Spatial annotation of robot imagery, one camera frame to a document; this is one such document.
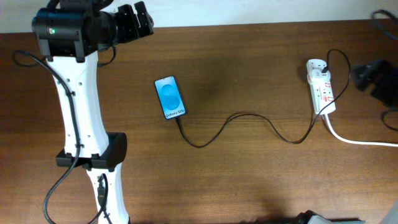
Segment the blue Galaxy smartphone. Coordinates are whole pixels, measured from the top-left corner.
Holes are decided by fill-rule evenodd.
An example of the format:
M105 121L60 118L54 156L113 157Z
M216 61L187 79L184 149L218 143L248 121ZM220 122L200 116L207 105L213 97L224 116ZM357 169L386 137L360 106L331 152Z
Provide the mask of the blue Galaxy smartphone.
M154 85L165 119L186 115L187 111L174 76L156 80Z

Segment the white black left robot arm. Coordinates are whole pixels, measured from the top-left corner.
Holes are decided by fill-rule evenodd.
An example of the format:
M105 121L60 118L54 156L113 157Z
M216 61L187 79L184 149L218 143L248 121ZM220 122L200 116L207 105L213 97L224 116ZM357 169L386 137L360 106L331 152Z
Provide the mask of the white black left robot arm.
M121 184L127 137L104 128L98 54L152 35L153 26L142 1L50 1L32 21L42 65L55 80L62 109L65 145L56 163L68 172L76 167L86 170L95 192L98 223L130 221Z

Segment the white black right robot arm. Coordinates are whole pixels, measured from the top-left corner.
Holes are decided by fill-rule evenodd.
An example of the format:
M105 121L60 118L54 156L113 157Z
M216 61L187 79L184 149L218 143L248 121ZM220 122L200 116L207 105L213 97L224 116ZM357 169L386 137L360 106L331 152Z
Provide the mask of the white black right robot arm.
M376 60L367 65L356 65L352 70L355 87L364 91L374 85L371 96L389 108L397 107L397 67L387 60Z

